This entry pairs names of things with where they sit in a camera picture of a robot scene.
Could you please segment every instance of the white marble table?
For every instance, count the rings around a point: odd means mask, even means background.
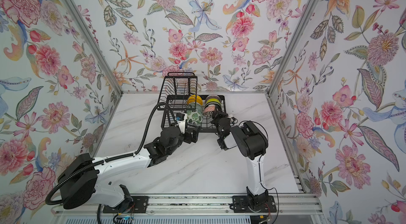
[[[224,94],[227,113],[240,121],[261,123],[269,135],[264,156],[264,185],[279,193],[298,193],[292,169],[263,93]],[[136,150],[158,94],[124,94],[97,156]],[[156,111],[145,143],[161,132],[163,111]],[[245,193],[246,160],[237,147],[221,150],[214,133],[200,133],[197,143],[183,143],[168,159],[156,166],[135,170],[118,181],[130,193]]]

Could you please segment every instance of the black wire dish rack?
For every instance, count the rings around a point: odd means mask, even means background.
[[[189,96],[197,95],[197,76],[189,72],[170,72],[164,77],[161,91],[159,93],[158,102],[166,102],[170,108],[177,112],[187,113],[188,110],[194,111],[196,109],[196,98],[194,103],[187,104]],[[199,95],[203,102],[209,95]],[[224,95],[218,95],[221,99],[221,109],[226,112],[226,102]],[[169,111],[166,107],[160,107],[158,110],[163,110],[161,127],[169,127],[174,123]],[[216,127],[211,124],[213,119],[211,117],[203,116],[203,121],[200,126],[199,132],[217,132]]]

